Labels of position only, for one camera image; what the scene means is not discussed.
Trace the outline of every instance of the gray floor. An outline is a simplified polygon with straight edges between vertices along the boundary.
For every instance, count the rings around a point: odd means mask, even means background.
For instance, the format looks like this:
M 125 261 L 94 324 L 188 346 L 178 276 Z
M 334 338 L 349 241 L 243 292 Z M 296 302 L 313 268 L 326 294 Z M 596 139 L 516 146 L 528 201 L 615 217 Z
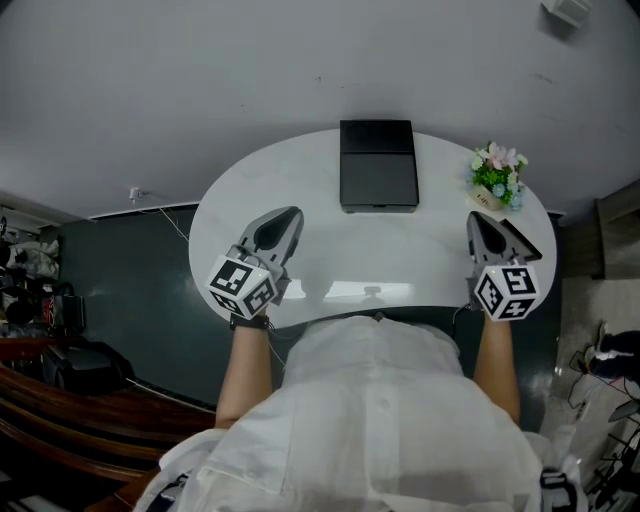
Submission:
M 172 213 L 188 232 L 193 211 Z M 161 214 L 116 217 L 67 224 L 61 229 L 62 279 L 86 298 L 91 341 L 110 344 L 136 375 L 156 385 L 210 403 L 217 401 L 229 357 L 226 322 L 200 297 L 189 270 L 188 247 Z M 522 427 L 537 431 L 556 360 L 561 284 L 557 280 L 543 305 L 513 327 L 522 395 Z M 429 323 L 451 330 L 452 308 L 401 308 L 391 318 Z M 456 341 L 466 375 L 472 375 L 482 317 L 463 312 Z M 274 339 L 282 358 L 302 328 Z M 274 380 L 281 379 L 274 359 Z
M 572 390 L 580 374 L 572 370 L 569 363 L 576 351 L 584 351 L 595 342 L 598 325 L 603 319 L 608 321 L 612 333 L 640 329 L 640 280 L 565 279 L 563 296 L 558 370 L 541 433 L 550 436 L 560 425 L 576 425 L 571 453 L 581 460 L 583 482 L 588 483 L 594 470 L 601 466 L 600 457 L 619 448 L 607 434 L 628 439 L 636 425 L 629 421 L 608 422 L 614 409 L 629 400 L 623 392 L 590 375 L 584 376 Z M 624 391 L 620 382 L 616 387 Z M 636 384 L 627 382 L 627 389 L 633 396 L 640 396 Z M 588 406 L 578 421 L 578 411 L 572 406 L 583 401 Z

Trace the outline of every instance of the white table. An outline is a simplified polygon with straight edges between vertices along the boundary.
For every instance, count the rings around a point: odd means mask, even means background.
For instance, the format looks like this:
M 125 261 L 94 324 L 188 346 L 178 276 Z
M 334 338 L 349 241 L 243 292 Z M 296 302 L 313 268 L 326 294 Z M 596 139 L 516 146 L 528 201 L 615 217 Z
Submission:
M 191 226 L 191 272 L 202 297 L 224 318 L 205 280 L 219 254 L 237 243 L 249 222 L 282 206 L 304 212 L 304 229 L 287 263 L 292 279 L 282 304 L 271 306 L 276 327 L 394 306 L 461 306 L 472 262 L 466 222 L 480 210 L 514 226 L 543 254 L 533 263 L 537 307 L 556 268 L 553 228 L 531 190 L 517 213 L 489 212 L 467 193 L 473 152 L 414 133 L 420 204 L 414 213 L 344 213 L 339 201 L 339 130 L 302 135 L 247 156 L 205 194 Z

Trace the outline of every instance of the cable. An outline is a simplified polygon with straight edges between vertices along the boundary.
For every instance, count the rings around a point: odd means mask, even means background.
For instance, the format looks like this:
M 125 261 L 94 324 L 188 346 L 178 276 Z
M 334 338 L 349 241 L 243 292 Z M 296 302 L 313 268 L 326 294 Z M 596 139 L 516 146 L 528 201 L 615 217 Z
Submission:
M 578 382 L 580 382 L 580 381 L 582 380 L 582 377 L 584 377 L 585 375 L 587 375 L 587 374 L 586 374 L 586 373 L 581 373 L 581 374 L 580 374 L 580 377 L 578 377 L 578 379 L 577 379 L 573 384 L 571 384 L 571 390 L 569 391 L 569 396 L 568 396 L 568 398 L 567 398 L 567 403 L 569 404 L 569 407 L 571 407 L 571 408 L 572 408 L 572 409 L 574 409 L 574 410 L 575 410 L 575 409 L 577 409 L 577 408 L 580 406 L 580 404 L 578 404 L 578 405 L 573 405 L 573 404 L 571 403 L 571 397 L 573 396 L 573 390 L 575 389 L 576 384 L 577 384 Z
M 470 308 L 471 308 L 471 303 L 467 302 L 464 306 L 460 306 L 458 309 L 456 309 L 455 313 L 453 313 L 453 318 L 451 319 L 451 337 L 454 340 L 456 339 L 456 317 L 458 316 L 458 313 L 460 313 L 461 311 L 465 309 L 470 309 Z
M 173 220 L 171 219 L 171 217 L 169 217 L 166 212 L 164 211 L 163 208 L 158 208 L 158 210 L 160 210 L 162 212 L 162 214 L 167 218 L 167 220 L 169 222 L 171 222 L 171 224 L 173 225 L 174 228 L 176 228 L 176 231 L 178 232 L 178 236 L 184 238 L 187 242 L 189 241 L 189 237 L 187 235 L 185 235 L 182 231 L 180 231 L 180 228 L 178 227 L 178 225 L 173 222 Z
M 276 359 L 282 363 L 282 368 L 284 369 L 286 365 L 284 364 L 284 361 L 282 360 L 282 358 L 276 352 L 276 349 L 273 348 L 273 345 L 271 344 L 271 342 L 269 342 L 269 348 L 271 349 L 271 352 L 273 352 L 273 355 L 276 356 Z
M 165 393 L 161 393 L 160 391 L 156 391 L 155 389 L 151 389 L 150 387 L 147 387 L 144 384 L 140 384 L 139 382 L 136 382 L 135 380 L 130 379 L 128 377 L 125 378 L 125 380 L 127 382 L 130 382 L 134 386 L 138 386 L 138 387 L 144 389 L 145 391 L 149 391 L 151 393 L 155 393 L 156 395 L 161 396 L 162 398 L 166 398 L 167 400 L 172 400 L 174 402 L 178 402 L 179 404 L 186 405 L 187 407 L 193 407 L 194 409 L 198 409 L 198 410 L 203 411 L 203 412 L 208 412 L 209 414 L 215 414 L 213 411 L 205 409 L 204 407 L 200 407 L 198 405 L 190 404 L 189 402 L 185 402 L 183 400 L 180 400 L 179 398 L 174 398 L 172 396 L 166 395 Z
M 293 336 L 281 336 L 279 334 L 276 334 L 276 327 L 271 322 L 269 322 L 269 328 L 267 329 L 267 332 L 274 338 L 277 338 L 279 341 L 291 341 L 295 340 L 298 337 L 298 335 L 295 334 Z

